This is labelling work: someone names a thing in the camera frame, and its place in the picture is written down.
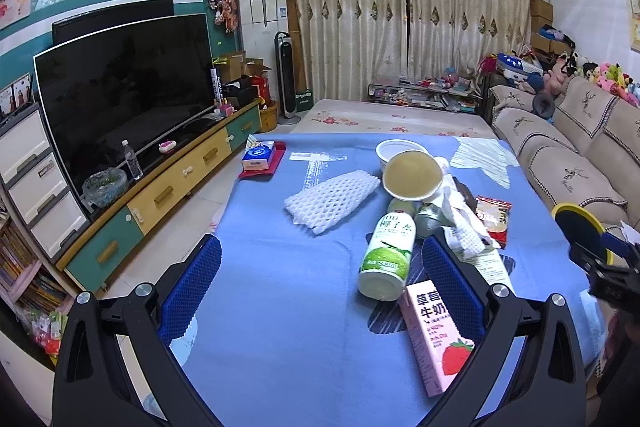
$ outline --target white bowl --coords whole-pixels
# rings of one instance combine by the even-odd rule
[[[442,180],[440,165],[423,151],[403,151],[395,155],[382,174],[385,190],[401,201],[427,200],[440,189]]]
[[[382,171],[385,171],[386,164],[391,158],[404,151],[422,151],[429,154],[427,149],[416,142],[399,139],[385,140],[380,142],[376,147],[376,154],[380,160],[380,168]]]

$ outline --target yellow drawer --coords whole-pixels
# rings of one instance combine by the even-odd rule
[[[127,203],[145,235],[193,188],[187,172],[191,166],[188,158],[179,159]]]
[[[188,164],[184,172],[187,173],[186,178],[190,188],[200,183],[223,159],[231,154],[229,141],[226,129],[222,129],[204,140],[182,159]]]

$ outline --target strawberry milk carton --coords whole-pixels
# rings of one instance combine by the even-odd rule
[[[402,317],[429,396],[444,393],[471,355],[431,281],[412,284],[400,298]]]

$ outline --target white foam fruit net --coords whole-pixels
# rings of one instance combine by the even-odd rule
[[[318,234],[351,214],[379,185],[380,180],[368,172],[348,172],[301,190],[284,205],[296,225]]]

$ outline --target television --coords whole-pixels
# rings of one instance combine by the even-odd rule
[[[130,22],[174,15],[174,0],[148,0],[107,6],[54,22],[51,25],[53,45]]]
[[[141,152],[214,103],[204,14],[108,28],[33,60],[47,126],[79,194],[91,174],[123,163],[123,140]]]

